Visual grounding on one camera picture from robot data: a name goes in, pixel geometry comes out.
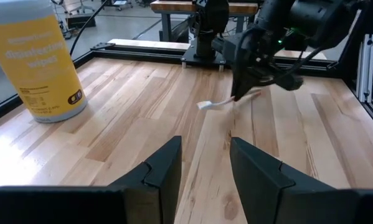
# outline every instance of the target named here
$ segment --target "black bracket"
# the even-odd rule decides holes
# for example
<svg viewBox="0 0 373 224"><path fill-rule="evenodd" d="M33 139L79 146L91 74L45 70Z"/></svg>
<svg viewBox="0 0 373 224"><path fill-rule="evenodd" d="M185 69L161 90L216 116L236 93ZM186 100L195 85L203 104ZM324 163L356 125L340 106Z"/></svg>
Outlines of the black bracket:
<svg viewBox="0 0 373 224"><path fill-rule="evenodd" d="M112 47L115 46L116 44L114 43L99 43L93 47L91 47L91 50L101 50L101 49L106 49L107 47Z"/></svg>
<svg viewBox="0 0 373 224"><path fill-rule="evenodd" d="M217 65L225 65L226 61L223 58L222 54L216 53L215 58L201 58L196 57L196 40L191 42L191 46L185 52L184 56L182 57L182 62L186 62L188 65L203 65L203 66L217 66Z"/></svg>

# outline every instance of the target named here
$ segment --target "white lid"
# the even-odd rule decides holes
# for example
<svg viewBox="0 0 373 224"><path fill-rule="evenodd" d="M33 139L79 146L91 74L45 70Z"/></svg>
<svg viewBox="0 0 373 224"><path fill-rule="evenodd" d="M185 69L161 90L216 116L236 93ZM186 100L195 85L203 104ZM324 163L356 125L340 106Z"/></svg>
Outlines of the white lid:
<svg viewBox="0 0 373 224"><path fill-rule="evenodd" d="M50 11L49 0L0 0L0 23L35 19Z"/></svg>

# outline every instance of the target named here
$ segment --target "disinfecting wipes container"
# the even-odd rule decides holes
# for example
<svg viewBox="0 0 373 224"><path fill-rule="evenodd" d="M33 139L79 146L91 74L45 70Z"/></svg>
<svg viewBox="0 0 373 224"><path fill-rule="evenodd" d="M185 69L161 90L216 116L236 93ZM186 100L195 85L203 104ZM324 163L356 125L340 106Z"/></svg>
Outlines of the disinfecting wipes container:
<svg viewBox="0 0 373 224"><path fill-rule="evenodd" d="M0 65L36 121L87 105L49 0L0 0Z"/></svg>

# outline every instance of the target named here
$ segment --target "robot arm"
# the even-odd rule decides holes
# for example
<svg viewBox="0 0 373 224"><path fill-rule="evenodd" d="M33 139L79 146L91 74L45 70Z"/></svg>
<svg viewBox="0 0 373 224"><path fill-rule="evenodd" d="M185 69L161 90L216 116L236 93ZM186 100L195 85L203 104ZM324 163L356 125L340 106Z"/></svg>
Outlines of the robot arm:
<svg viewBox="0 0 373 224"><path fill-rule="evenodd" d="M362 0L266 0L256 21L241 34L222 38L228 17L227 0L197 0L191 31L197 37L197 52L202 46L211 57L219 52L231 64L234 73L232 96L238 101L252 87L277 84L286 90L297 90L303 79L295 75L306 62L322 50L340 43L349 33ZM315 48L289 70L279 69L274 55L297 36Z"/></svg>

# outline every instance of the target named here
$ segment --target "wooden tabletop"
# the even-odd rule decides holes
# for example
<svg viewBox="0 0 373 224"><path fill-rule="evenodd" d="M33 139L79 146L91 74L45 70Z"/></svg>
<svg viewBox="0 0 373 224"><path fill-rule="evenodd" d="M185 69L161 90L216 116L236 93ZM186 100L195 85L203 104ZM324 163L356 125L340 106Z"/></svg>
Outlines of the wooden tabletop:
<svg viewBox="0 0 373 224"><path fill-rule="evenodd" d="M194 12L195 5L191 1L154 1L150 4L153 11L172 11L172 12ZM229 3L229 12L231 14L255 14L258 10L256 3Z"/></svg>
<svg viewBox="0 0 373 224"><path fill-rule="evenodd" d="M88 106L36 123L23 106L0 119L0 185L107 185L175 135L182 180L175 223L246 223L229 159L237 136L337 188L373 188L373 120L342 80L272 85L215 110L230 71L95 58L78 70Z"/></svg>
<svg viewBox="0 0 373 224"><path fill-rule="evenodd" d="M187 50L191 45L176 42L159 42L148 40L126 40L126 39L112 39L109 44L116 44L122 46L137 46L137 47L154 47L160 49L181 49Z"/></svg>

